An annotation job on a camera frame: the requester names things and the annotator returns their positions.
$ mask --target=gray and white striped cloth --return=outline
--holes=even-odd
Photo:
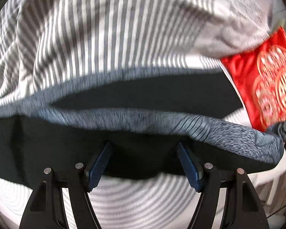
[[[281,0],[8,0],[0,12],[0,117],[21,114],[16,102],[24,98],[96,73],[225,71],[217,58],[261,43],[275,15],[286,15]],[[250,126],[245,108],[225,120]],[[30,193],[0,179],[1,212],[19,225]],[[104,229],[182,229],[194,196],[185,177],[160,174],[103,177],[90,198]],[[66,190],[64,199],[74,229]]]

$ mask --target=black fabric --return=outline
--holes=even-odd
[[[112,177],[145,179],[159,172],[184,175],[176,154],[176,143],[181,140],[192,143],[203,161],[221,169],[243,167],[251,173],[274,167],[183,136],[89,131],[15,116],[0,119],[0,177],[34,188],[46,167],[59,171],[78,162],[86,164],[106,140],[115,145],[105,170]]]
[[[53,104],[73,110],[138,108],[224,118],[243,105],[224,73],[115,82],[72,94]]]

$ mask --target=red snack bag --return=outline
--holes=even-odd
[[[221,59],[246,106],[253,128],[286,121],[286,33],[280,28],[261,46]]]

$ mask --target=black cable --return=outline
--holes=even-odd
[[[272,213],[271,215],[269,215],[268,217],[267,217],[267,219],[268,218],[270,218],[272,215],[275,215],[276,213],[278,213],[279,211],[281,211],[283,208],[285,208],[286,207],[286,205],[285,206],[282,206],[279,210],[277,210],[277,211],[275,211],[274,213]]]

